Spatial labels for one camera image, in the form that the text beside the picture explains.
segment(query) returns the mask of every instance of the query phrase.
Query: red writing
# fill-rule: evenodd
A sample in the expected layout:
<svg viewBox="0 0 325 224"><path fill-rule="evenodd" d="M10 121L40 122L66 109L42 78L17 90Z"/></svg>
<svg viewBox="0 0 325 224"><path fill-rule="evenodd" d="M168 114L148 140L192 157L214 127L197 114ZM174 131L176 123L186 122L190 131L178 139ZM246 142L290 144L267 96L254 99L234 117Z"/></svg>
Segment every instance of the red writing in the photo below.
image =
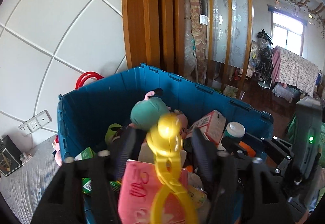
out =
<svg viewBox="0 0 325 224"><path fill-rule="evenodd" d="M145 190L144 185L149 182L149 174L146 172L141 172L140 169L134 167L132 179L134 181L131 183L130 195L145 197L147 195L147 191Z"/></svg>

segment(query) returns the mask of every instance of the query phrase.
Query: white bottle lid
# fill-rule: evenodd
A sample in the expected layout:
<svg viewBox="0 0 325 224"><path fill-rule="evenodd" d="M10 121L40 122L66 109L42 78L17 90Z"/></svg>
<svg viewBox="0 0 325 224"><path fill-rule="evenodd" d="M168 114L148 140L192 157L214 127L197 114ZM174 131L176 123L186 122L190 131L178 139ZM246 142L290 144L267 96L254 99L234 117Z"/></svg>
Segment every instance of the white bottle lid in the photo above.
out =
<svg viewBox="0 0 325 224"><path fill-rule="evenodd" d="M242 124L238 123L238 122L229 122L227 125L227 132L235 137L235 138L241 138L245 135L245 128Z"/></svg>

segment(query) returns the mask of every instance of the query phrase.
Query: white wall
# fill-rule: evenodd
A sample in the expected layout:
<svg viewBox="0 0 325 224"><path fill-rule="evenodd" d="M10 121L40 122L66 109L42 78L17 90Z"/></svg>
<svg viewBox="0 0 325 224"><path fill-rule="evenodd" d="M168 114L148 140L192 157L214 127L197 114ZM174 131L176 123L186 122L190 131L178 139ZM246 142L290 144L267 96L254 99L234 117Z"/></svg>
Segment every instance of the white wall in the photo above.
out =
<svg viewBox="0 0 325 224"><path fill-rule="evenodd" d="M126 70L121 0L4 0L0 6L0 135L28 151L57 133L58 94L86 71ZM18 126L48 110L29 136Z"/></svg>
<svg viewBox="0 0 325 224"><path fill-rule="evenodd" d="M268 4L274 6L274 0L253 0L254 4L254 22L253 22L253 40L257 41L256 34L264 29L271 35L271 12ZM316 64L319 70L324 69L325 61L325 39L321 39L322 27L308 24L305 26L303 42L303 58Z"/></svg>

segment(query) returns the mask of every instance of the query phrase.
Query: plush toy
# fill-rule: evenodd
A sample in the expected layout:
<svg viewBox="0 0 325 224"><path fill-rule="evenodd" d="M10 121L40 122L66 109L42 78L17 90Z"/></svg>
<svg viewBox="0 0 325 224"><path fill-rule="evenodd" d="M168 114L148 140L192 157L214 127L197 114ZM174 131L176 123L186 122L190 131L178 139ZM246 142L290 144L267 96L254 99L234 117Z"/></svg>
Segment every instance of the plush toy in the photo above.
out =
<svg viewBox="0 0 325 224"><path fill-rule="evenodd" d="M58 164L58 166L61 166L62 165L62 159L61 159L61 152L60 152L60 145L59 145L58 136L55 137L52 145L53 145L53 149L54 149L53 155L54 155L55 161Z"/></svg>
<svg viewBox="0 0 325 224"><path fill-rule="evenodd" d="M177 115L178 120L181 122L181 130L179 134L181 135L182 139L185 139L187 135L187 125L189 124L189 121L187 120L187 117L183 114L182 111L175 109L174 112Z"/></svg>
<svg viewBox="0 0 325 224"><path fill-rule="evenodd" d="M113 141L113 136L121 130L122 126L120 124L114 123L108 127L108 130L105 135L105 143L109 145Z"/></svg>
<svg viewBox="0 0 325 224"><path fill-rule="evenodd" d="M159 97L153 97L154 95L161 94L162 89L158 88L154 91L150 91L145 95L144 100L135 104L131 111L131 126L135 126L138 129L149 131L149 129L158 123L161 115L169 113L165 103Z"/></svg>

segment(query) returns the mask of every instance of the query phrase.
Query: window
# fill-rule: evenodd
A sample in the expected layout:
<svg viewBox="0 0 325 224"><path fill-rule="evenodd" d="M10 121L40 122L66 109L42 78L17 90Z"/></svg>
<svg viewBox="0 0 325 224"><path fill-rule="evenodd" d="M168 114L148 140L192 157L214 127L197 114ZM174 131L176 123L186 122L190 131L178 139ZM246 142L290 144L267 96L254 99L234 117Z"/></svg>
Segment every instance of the window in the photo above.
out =
<svg viewBox="0 0 325 224"><path fill-rule="evenodd" d="M273 47L280 46L295 54L302 55L303 24L299 21L276 13L273 15Z"/></svg>

